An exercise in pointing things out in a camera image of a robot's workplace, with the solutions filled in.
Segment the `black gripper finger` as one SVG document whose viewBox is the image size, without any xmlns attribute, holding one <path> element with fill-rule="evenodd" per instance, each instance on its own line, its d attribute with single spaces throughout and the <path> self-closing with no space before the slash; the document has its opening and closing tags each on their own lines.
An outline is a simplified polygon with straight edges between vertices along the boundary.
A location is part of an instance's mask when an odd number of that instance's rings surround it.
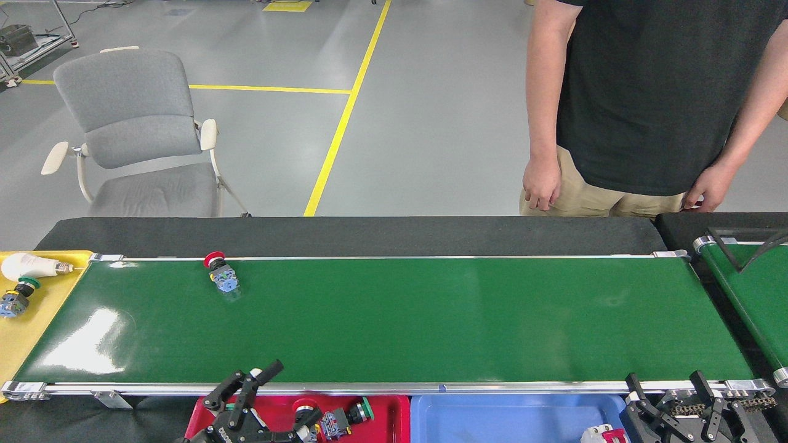
<svg viewBox="0 0 788 443">
<path fill-rule="evenodd" d="M 726 399 L 715 394 L 700 370 L 691 374 L 691 382 L 704 404 L 699 415 L 698 430 L 691 432 L 693 442 L 758 442 L 748 416 L 770 407 L 768 396 L 749 400 Z"/>
<path fill-rule="evenodd" d="M 657 409 L 645 396 L 635 373 L 625 378 L 629 395 L 620 420 L 631 442 L 683 442 L 681 424 L 667 412 Z"/>
</svg>

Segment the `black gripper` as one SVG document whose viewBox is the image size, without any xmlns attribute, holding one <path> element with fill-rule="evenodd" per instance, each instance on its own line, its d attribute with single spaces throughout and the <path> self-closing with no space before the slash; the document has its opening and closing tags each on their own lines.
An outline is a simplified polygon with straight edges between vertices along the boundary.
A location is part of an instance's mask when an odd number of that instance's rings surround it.
<svg viewBox="0 0 788 443">
<path fill-rule="evenodd" d="M 265 369 L 254 368 L 249 373 L 237 370 L 220 382 L 204 398 L 204 406 L 211 412 L 221 415 L 226 411 L 227 401 L 237 394 L 233 410 L 227 417 L 230 428 L 242 427 L 245 421 L 244 410 L 254 405 L 260 386 L 267 384 L 284 369 L 281 360 L 274 360 Z M 318 442 L 317 422 L 323 417 L 319 407 L 301 407 L 295 411 L 294 424 L 290 431 L 254 431 L 239 433 L 225 427 L 206 427 L 193 437 L 181 438 L 182 442 Z"/>
</svg>

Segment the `person's left hand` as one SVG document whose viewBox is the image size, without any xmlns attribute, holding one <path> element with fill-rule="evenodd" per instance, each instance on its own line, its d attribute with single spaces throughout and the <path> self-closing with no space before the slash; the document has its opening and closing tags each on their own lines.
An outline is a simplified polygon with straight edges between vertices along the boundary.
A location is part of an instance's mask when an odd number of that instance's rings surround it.
<svg viewBox="0 0 788 443">
<path fill-rule="evenodd" d="M 706 168 L 687 192 L 681 211 L 712 213 L 722 204 L 739 166 L 715 164 Z"/>
</svg>

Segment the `person's right hand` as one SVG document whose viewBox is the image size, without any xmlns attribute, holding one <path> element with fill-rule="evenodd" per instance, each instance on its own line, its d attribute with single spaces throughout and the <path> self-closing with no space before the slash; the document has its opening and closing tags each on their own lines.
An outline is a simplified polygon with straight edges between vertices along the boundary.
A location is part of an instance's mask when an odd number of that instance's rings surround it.
<svg viewBox="0 0 788 443">
<path fill-rule="evenodd" d="M 557 153 L 532 156 L 523 174 L 523 207 L 546 212 L 560 196 L 561 184 Z"/>
</svg>

